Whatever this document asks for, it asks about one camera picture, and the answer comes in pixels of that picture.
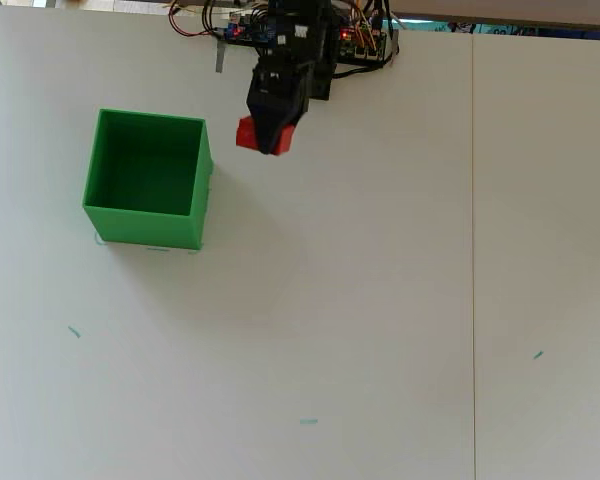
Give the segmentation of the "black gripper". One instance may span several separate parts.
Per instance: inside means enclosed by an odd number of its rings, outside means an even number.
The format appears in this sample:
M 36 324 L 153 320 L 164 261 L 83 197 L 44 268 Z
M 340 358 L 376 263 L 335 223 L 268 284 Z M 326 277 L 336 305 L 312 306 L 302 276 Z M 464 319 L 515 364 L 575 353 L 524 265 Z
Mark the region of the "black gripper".
M 247 94 L 249 147 L 265 155 L 290 150 L 295 128 L 308 111 L 312 64 L 257 64 Z

